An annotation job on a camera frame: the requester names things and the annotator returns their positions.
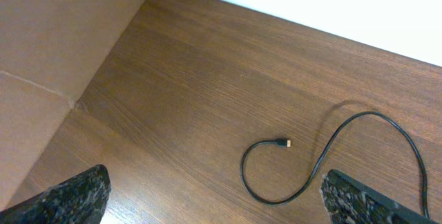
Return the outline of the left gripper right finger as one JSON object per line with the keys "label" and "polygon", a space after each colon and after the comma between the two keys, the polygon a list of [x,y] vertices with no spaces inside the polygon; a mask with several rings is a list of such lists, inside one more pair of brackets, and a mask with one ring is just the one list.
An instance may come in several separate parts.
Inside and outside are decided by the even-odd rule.
{"label": "left gripper right finger", "polygon": [[337,169],[323,176],[320,193],[332,223],[436,224]]}

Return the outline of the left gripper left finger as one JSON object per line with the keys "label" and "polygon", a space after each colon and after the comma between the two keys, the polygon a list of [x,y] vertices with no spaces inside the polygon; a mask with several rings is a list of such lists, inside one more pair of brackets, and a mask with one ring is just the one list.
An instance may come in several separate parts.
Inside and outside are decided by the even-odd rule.
{"label": "left gripper left finger", "polygon": [[95,165],[1,211],[2,223],[100,223],[111,192],[104,165]]}

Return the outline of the black usb cable short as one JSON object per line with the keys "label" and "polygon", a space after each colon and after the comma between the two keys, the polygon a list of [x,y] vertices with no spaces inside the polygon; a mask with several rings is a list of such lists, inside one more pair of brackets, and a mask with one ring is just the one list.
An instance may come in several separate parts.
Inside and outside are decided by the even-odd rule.
{"label": "black usb cable short", "polygon": [[288,198],[286,198],[284,200],[270,201],[270,200],[267,200],[267,199],[259,196],[257,193],[255,193],[252,190],[252,188],[247,183],[244,170],[245,170],[247,156],[254,148],[256,148],[256,147],[258,147],[260,145],[265,145],[265,144],[274,144],[274,145],[277,145],[277,146],[280,146],[280,147],[281,146],[289,147],[291,140],[289,140],[287,138],[276,138],[276,139],[273,139],[273,140],[263,140],[263,141],[258,141],[256,143],[253,143],[250,147],[248,147],[245,150],[245,152],[242,155],[241,161],[240,161],[240,179],[241,179],[245,189],[247,190],[247,192],[250,194],[250,196],[253,199],[255,199],[256,201],[258,201],[260,203],[263,203],[265,205],[280,206],[280,205],[285,205],[285,204],[293,201],[294,199],[299,197],[308,188],[308,186],[310,186],[312,180],[314,179],[315,175],[317,174],[317,172],[319,170],[319,167],[320,167],[322,161],[324,160],[325,156],[327,155],[327,152],[329,151],[333,141],[335,141],[335,139],[337,138],[338,134],[351,121],[355,120],[356,118],[362,117],[364,115],[375,115],[375,116],[378,116],[378,117],[382,118],[386,122],[390,123],[408,141],[409,145],[412,148],[412,151],[414,152],[414,155],[416,156],[416,160],[418,162],[418,166],[419,166],[419,169],[420,169],[420,172],[421,172],[421,211],[422,211],[424,217],[426,217],[426,219],[431,219],[430,218],[429,208],[428,208],[428,203],[427,203],[427,189],[428,189],[427,172],[426,172],[425,164],[423,162],[423,159],[422,159],[422,156],[421,156],[421,154],[419,152],[418,147],[415,145],[415,143],[412,140],[412,138],[410,137],[410,135],[399,124],[397,124],[395,121],[393,121],[391,118],[387,117],[386,115],[383,115],[382,113],[375,112],[375,111],[363,111],[363,112],[357,113],[355,115],[352,115],[351,117],[346,119],[346,121],[344,121],[337,128],[337,130],[335,130],[335,132],[333,133],[333,135],[331,136],[331,138],[327,142],[325,148],[323,149],[321,155],[317,159],[317,161],[316,161],[316,163],[314,165],[314,168],[312,169],[309,177],[307,178],[307,180],[303,184],[303,186],[298,191],[296,191],[295,193],[293,193],[291,196],[289,196]]}

